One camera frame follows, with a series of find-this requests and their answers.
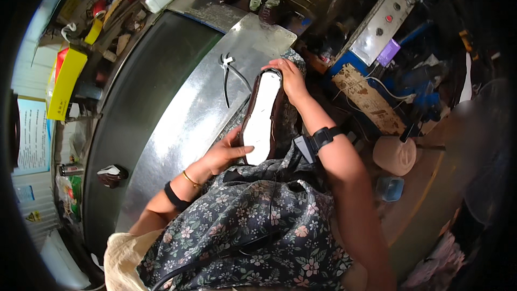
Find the blue plastic container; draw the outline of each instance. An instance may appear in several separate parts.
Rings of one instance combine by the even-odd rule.
[[[375,189],[385,202],[394,202],[400,199],[404,188],[404,179],[397,177],[380,177]]]

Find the pliers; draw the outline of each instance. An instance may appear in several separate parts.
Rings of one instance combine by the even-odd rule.
[[[223,92],[224,92],[224,100],[226,101],[226,106],[229,108],[229,101],[228,101],[228,92],[227,92],[227,87],[228,87],[228,74],[229,74],[229,69],[232,69],[232,71],[242,80],[242,82],[244,82],[244,84],[246,85],[246,87],[248,87],[248,90],[250,91],[251,93],[251,86],[249,84],[249,82],[246,80],[246,78],[244,78],[242,76],[242,74],[237,71],[236,68],[234,68],[232,65],[230,65],[231,62],[233,62],[234,59],[233,57],[229,56],[229,53],[226,54],[226,57],[224,57],[223,54],[221,54],[221,57],[219,58],[219,65],[221,65],[223,67],[223,70],[224,70],[224,78],[223,78]]]

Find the black handle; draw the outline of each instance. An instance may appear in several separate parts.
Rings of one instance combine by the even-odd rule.
[[[18,95],[11,90],[11,115],[10,128],[10,149],[11,149],[11,171],[18,167],[18,154],[20,154],[20,109],[18,108]]]

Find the white insole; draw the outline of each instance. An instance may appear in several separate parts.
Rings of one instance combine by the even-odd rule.
[[[244,146],[255,146],[253,152],[246,154],[246,160],[250,165],[261,164],[269,155],[271,112],[281,85],[282,79],[278,74],[274,72],[262,74],[255,107],[242,134]]]

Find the person's left hand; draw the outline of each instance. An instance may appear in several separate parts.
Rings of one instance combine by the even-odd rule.
[[[242,126],[237,126],[232,129],[199,160],[210,170],[212,175],[221,174],[232,161],[253,151],[253,146],[232,147],[232,143],[235,143],[241,128]]]

